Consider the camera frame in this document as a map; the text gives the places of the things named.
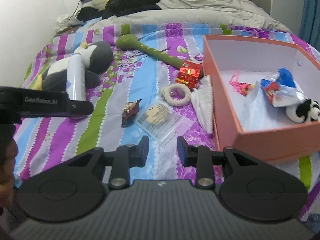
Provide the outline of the person's left hand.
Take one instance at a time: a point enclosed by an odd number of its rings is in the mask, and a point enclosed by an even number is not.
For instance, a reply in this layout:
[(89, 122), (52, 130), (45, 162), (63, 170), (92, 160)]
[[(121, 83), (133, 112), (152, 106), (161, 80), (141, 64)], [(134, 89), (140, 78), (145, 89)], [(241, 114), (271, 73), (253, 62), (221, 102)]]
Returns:
[(14, 195), (14, 167), (18, 155), (16, 141), (12, 139), (5, 149), (5, 162), (1, 164), (0, 206), (9, 207)]

